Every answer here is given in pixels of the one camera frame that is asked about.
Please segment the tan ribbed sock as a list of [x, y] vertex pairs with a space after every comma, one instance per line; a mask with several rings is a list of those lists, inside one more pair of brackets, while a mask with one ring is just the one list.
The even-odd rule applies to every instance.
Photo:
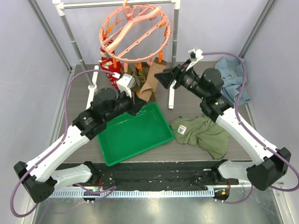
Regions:
[[155, 74], [161, 73], [167, 66], [167, 62], [162, 60], [159, 62], [158, 57], [154, 59], [154, 62], [149, 67], [149, 72], [147, 79], [143, 87], [140, 89], [138, 97], [146, 102], [150, 100], [151, 97], [156, 100], [156, 89], [158, 80], [155, 78]]

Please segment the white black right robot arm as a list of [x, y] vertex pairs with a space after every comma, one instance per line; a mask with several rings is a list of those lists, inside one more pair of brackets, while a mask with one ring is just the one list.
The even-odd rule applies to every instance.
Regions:
[[155, 78], [166, 89], [185, 87], [201, 98], [202, 112], [213, 122], [224, 128], [247, 152], [250, 162], [221, 161], [211, 172], [211, 179], [222, 184], [229, 178], [249, 181], [255, 188], [265, 191], [287, 172], [291, 153], [285, 147], [276, 146], [263, 138], [222, 94], [224, 84], [217, 69], [204, 70], [198, 76], [187, 60], [183, 65], [164, 69]]

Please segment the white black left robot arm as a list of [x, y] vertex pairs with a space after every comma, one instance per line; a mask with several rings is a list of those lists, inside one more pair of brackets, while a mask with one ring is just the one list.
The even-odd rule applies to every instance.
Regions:
[[124, 113], [136, 115], [146, 103], [136, 93], [127, 96], [124, 91], [101, 89], [93, 97], [91, 106], [73, 120], [66, 133], [53, 145], [35, 159], [14, 165], [16, 174], [32, 200], [40, 203], [55, 190], [77, 183], [87, 183], [89, 186], [98, 184], [100, 171], [90, 161], [73, 168], [57, 168], [77, 149], [104, 131], [109, 121]]

